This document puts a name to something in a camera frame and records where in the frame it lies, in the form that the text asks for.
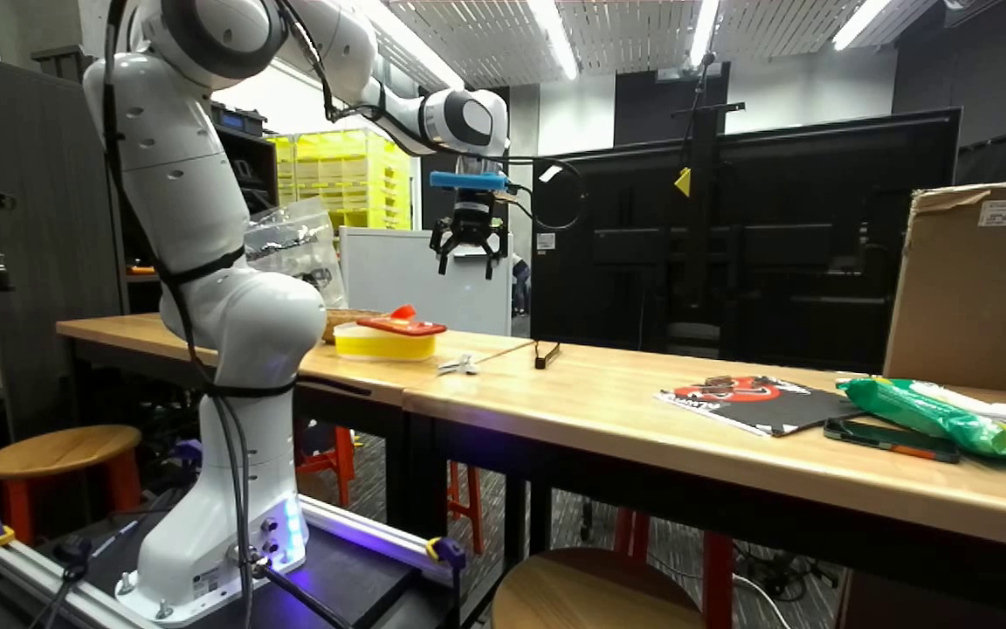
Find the floor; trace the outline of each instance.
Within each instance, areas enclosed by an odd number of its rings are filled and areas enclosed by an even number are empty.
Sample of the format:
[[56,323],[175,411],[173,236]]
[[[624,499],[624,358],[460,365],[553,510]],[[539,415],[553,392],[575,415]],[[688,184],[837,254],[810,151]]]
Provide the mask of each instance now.
[[[315,480],[301,480],[301,491],[331,499],[336,486],[331,474],[320,471]],[[580,521],[584,521],[584,498],[574,492],[556,492],[556,516],[553,516],[553,547],[568,550],[568,547],[598,547],[612,550],[615,540],[615,508],[594,502],[594,528],[586,543],[580,540]],[[503,565],[503,480],[493,471],[481,471],[481,508],[486,508],[486,554],[471,556],[467,573],[466,573],[466,592],[486,592]],[[353,482],[353,499],[351,510],[366,513],[385,521],[385,445],[375,436],[359,436],[355,445],[355,482]],[[466,543],[471,550],[467,521],[457,516],[452,521],[452,540]],[[651,528],[651,564],[674,577],[697,601],[700,601],[700,533],[680,528],[671,521],[652,521]],[[752,585],[777,592],[777,604],[793,629],[828,629],[836,618],[837,604],[837,586],[836,586],[836,565],[804,558],[804,556],[787,556],[777,550],[754,550],[754,547],[737,547],[737,571],[752,577]],[[778,614],[771,604],[754,593],[747,585],[737,585],[733,593],[733,627],[737,629],[778,629]]]

